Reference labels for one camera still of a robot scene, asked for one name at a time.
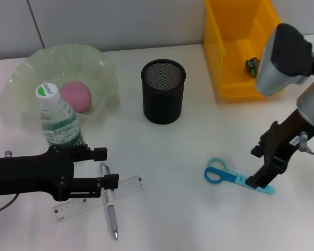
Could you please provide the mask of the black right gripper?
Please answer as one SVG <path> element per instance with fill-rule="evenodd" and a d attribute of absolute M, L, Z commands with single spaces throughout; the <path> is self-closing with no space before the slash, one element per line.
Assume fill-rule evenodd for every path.
<path fill-rule="evenodd" d="M 263 157 L 264 165 L 245 184 L 252 188 L 265 188 L 277 175 L 284 173 L 291 156 L 298 150 L 298 145 L 293 146 L 290 142 L 303 132 L 311 139 L 314 126 L 298 110 L 293 111 L 281 124 L 274 121 L 260 137 L 258 145 L 251 150 L 252 155 Z"/>

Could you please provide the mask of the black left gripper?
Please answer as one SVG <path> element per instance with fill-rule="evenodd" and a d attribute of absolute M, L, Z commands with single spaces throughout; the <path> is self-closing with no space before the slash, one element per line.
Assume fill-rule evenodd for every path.
<path fill-rule="evenodd" d="M 16 193 L 45 192 L 56 201 L 70 197 L 75 162 L 107 159 L 107 148 L 87 144 L 50 147 L 36 156 L 0 158 L 0 196 Z"/>

